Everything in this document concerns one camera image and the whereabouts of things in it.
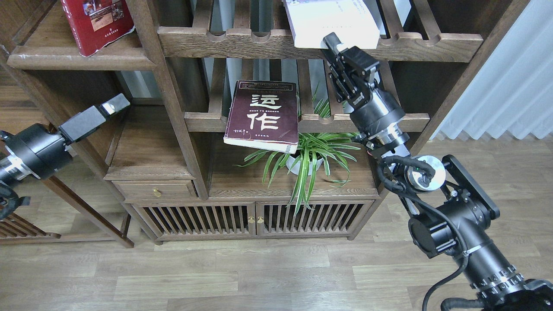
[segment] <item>potted plant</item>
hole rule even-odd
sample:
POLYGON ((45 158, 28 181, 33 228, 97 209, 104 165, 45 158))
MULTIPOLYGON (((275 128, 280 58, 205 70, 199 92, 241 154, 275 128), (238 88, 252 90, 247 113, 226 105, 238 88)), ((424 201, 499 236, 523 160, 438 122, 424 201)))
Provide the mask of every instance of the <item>potted plant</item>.
MULTIPOLYGON (((315 105, 314 112, 323 118, 329 117, 330 105, 328 100, 319 101, 315 105)), ((277 170, 287 166, 288 174, 292 172, 298 175, 292 190, 292 196, 288 202, 288 206, 295 202, 295 213, 297 213, 302 205, 310 208, 309 199, 315 186, 317 169, 320 166, 323 165, 325 174, 330 176, 329 162, 333 160, 348 172, 349 177, 347 159, 357 160, 346 151, 360 149, 347 144, 351 143, 351 138, 355 135, 356 133, 299 133, 298 150, 295 154, 260 149, 247 155, 244 158, 245 164, 238 166, 247 167, 268 154, 262 178, 263 184, 268 181, 267 187, 270 187, 277 170)), ((344 186, 348 181, 348 178, 346 180, 332 180, 333 183, 337 184, 335 187, 344 186)))

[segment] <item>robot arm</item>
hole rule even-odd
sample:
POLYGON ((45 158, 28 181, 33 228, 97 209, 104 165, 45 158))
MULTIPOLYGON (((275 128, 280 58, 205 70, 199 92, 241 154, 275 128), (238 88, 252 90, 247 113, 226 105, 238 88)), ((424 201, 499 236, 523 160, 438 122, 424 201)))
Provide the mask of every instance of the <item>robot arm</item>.
POLYGON ((34 124, 17 135, 0 131, 0 139, 6 144, 8 156, 0 159, 0 219, 4 219, 17 207, 28 205, 29 198, 20 198, 13 190, 21 180, 29 175, 38 179, 48 178, 72 160, 67 147, 94 133, 111 116, 130 105, 119 94, 109 101, 92 106, 70 118, 50 133, 34 124))
POLYGON ((405 113, 394 97, 378 87, 374 76, 379 62, 358 47, 344 48, 332 33, 323 50, 338 100, 353 107, 350 118, 359 129, 362 143, 378 162, 378 176, 396 194, 410 216, 413 243, 428 258, 445 253, 458 264, 452 275, 427 292, 422 309, 439 286, 464 273, 477 299, 448 298, 442 310, 552 310, 553 284, 527 280, 511 265, 485 233, 499 209, 461 163, 452 155, 441 160, 411 156, 404 143, 409 139, 398 123, 405 113), (455 182, 446 180, 446 171, 455 182), (419 194, 441 189, 446 202, 434 208, 419 194))

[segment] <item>white book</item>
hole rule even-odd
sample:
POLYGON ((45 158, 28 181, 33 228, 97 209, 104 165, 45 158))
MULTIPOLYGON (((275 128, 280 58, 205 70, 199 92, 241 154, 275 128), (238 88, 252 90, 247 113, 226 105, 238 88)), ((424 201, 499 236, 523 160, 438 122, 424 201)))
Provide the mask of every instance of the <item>white book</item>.
POLYGON ((335 32, 345 46, 375 49, 380 30, 362 0, 283 0, 297 48, 326 49, 335 32))

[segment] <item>book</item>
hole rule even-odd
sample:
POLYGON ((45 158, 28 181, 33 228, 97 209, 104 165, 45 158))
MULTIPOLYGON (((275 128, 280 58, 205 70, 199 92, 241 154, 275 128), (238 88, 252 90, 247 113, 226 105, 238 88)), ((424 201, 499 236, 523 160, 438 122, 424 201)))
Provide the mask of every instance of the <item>book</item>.
POLYGON ((125 0, 61 0, 61 5, 82 56, 134 30, 125 0))
POLYGON ((377 47, 380 30, 363 0, 283 1, 297 48, 326 49, 322 39, 332 32, 345 47, 377 47))
POLYGON ((236 81, 223 141, 237 146, 295 153, 298 148, 296 84, 236 81))

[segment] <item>drawer knob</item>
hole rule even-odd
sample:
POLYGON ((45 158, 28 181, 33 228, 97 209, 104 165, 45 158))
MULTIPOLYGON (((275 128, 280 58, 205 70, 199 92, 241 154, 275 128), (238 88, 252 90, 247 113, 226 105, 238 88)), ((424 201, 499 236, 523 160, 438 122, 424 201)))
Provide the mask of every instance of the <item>drawer knob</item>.
POLYGON ((161 191, 158 190, 158 188, 154 188, 154 197, 159 198, 161 197, 161 191))

